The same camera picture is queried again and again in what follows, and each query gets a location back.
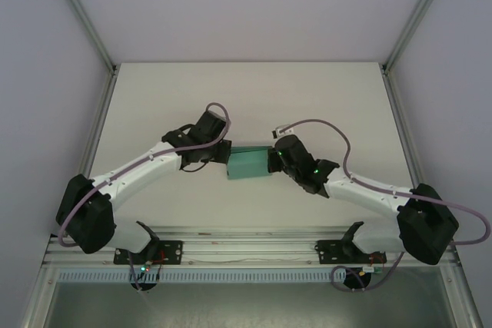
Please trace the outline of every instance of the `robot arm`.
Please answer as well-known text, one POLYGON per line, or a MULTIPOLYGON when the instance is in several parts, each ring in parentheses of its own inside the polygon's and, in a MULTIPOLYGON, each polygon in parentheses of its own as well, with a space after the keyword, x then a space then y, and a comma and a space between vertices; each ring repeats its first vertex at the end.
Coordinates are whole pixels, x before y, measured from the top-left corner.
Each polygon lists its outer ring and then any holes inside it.
POLYGON ((85 253, 110 246, 128 250, 142 260, 154 260, 159 251, 155 233, 139 221, 115 222, 114 212, 150 183, 190 163, 226 164, 231 142, 221 137, 228 125, 227 114, 224 119, 206 110, 196 124, 168 132, 152 149, 124 166, 92 179, 82 174, 73 177, 58 209, 58 224, 71 218, 66 231, 85 253))
POLYGON ((277 159, 271 158, 271 162, 278 163, 275 169, 288 174, 308 193, 350 201, 386 218, 354 224, 344 238, 349 243, 347 250, 364 254, 407 251, 423 263, 435 265, 459 227, 447 207, 395 196, 396 193, 418 194, 440 199, 436 191, 426 184, 410 189, 355 176, 359 181, 389 190, 392 194, 373 191, 353 182, 339 164, 313 159, 293 134, 281 137, 272 155, 278 156, 277 159))

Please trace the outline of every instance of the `green foam block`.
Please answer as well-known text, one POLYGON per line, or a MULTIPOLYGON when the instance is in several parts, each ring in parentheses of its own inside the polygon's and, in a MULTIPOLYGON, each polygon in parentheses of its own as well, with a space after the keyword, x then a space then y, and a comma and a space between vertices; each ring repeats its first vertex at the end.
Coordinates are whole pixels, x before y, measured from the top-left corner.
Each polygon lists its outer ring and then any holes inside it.
POLYGON ((268 146, 233 147, 228 162, 228 179, 270 176, 268 146))

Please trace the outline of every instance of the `glass panel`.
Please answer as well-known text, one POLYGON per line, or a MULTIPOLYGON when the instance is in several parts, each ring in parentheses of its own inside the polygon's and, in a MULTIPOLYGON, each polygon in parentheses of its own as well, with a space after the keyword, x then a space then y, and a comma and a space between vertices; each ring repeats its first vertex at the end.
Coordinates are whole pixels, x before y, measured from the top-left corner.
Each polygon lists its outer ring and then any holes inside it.
POLYGON ((47 327, 455 326, 438 268, 399 268, 366 293, 326 283, 170 283, 142 295, 127 284, 59 283, 47 327))

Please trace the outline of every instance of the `white tabletop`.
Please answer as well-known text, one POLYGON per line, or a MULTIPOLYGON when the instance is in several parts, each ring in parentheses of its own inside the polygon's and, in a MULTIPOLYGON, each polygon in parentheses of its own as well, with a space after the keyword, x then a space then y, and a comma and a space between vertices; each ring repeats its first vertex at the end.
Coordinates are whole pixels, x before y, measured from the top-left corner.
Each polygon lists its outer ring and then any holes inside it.
MULTIPOLYGON (((234 146, 273 144, 271 131, 305 118, 336 124, 350 138, 352 171, 411 187, 377 63, 123 64, 92 176, 154 146, 163 134, 195 123, 210 101, 224 104, 234 146)), ((320 124, 295 128, 315 158, 341 163, 345 146, 320 124)), ((229 181, 225 166, 172 174, 125 203, 117 217, 149 226, 346 226, 379 217, 335 199, 307 194, 285 174, 229 181)))

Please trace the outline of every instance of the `green block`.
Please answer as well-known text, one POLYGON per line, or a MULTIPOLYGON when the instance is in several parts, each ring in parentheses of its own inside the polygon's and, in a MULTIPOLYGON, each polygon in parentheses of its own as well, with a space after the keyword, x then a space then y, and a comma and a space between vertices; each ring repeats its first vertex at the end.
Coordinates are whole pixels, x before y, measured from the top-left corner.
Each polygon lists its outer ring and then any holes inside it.
POLYGON ((268 146, 233 147, 228 162, 228 179, 270 176, 268 173, 268 146))

